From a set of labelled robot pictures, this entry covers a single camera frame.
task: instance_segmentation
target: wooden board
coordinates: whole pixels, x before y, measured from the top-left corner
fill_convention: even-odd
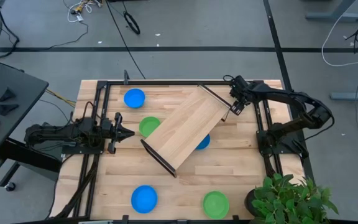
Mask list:
[[[228,111],[223,102],[197,87],[145,142],[175,172]]]
[[[281,88],[280,80],[266,80],[273,88]],[[225,100],[230,100],[228,86],[208,86]],[[124,94],[131,88],[145,91],[145,105],[133,110],[124,104]],[[85,103],[93,101],[96,80],[84,80],[78,94],[75,117],[83,113]],[[122,125],[135,131],[135,136],[117,144],[117,153],[106,151],[100,158],[94,193],[92,219],[209,219],[202,210],[204,195],[211,190],[223,192],[229,199],[230,210],[226,219],[239,215],[250,219],[243,201],[247,193],[262,184],[265,169],[257,149],[255,132],[257,123],[253,106],[248,106],[236,116],[229,113],[226,122],[220,121],[210,132],[211,143],[203,151],[194,151],[178,168],[174,179],[156,162],[140,143],[144,139],[139,123],[146,116],[156,116],[164,121],[196,89],[196,85],[113,86],[110,91],[108,117],[115,112],[122,114]],[[273,122],[290,120],[287,105],[269,101]],[[262,118],[265,122],[263,106]],[[284,174],[293,174],[294,181],[301,179],[303,168],[298,156],[280,155]],[[69,201],[77,188],[82,156],[75,155],[63,165],[55,194],[52,216]],[[158,193],[158,204],[149,214],[139,214],[131,207],[133,190],[140,185],[151,185]],[[88,191],[83,196],[81,211],[85,209]]]

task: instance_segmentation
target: potted plant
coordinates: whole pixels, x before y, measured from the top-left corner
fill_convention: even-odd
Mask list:
[[[244,203],[255,216],[251,223],[328,223],[326,208],[338,214],[329,188],[317,187],[311,179],[291,184],[292,178],[274,174],[248,193]]]

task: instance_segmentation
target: chair wheel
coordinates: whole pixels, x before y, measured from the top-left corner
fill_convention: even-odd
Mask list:
[[[7,192],[11,192],[11,191],[15,190],[15,188],[16,188],[16,184],[12,183],[12,182],[8,182],[7,185],[5,186],[5,190]]]

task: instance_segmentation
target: green plate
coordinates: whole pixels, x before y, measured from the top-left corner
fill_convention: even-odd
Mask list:
[[[224,218],[229,212],[229,200],[218,191],[212,191],[205,195],[203,200],[203,209],[205,214],[215,220]]]
[[[160,124],[161,122],[158,118],[149,116],[140,122],[139,131],[143,136],[148,137]]]

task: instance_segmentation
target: blue plate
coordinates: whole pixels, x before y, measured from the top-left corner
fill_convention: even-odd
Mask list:
[[[211,141],[211,136],[207,135],[196,147],[197,150],[202,150],[205,149],[208,145],[209,142]]]
[[[157,204],[157,193],[153,187],[142,185],[132,193],[131,204],[135,211],[149,213]]]
[[[128,90],[124,95],[124,102],[130,108],[140,108],[144,104],[146,96],[140,89]]]

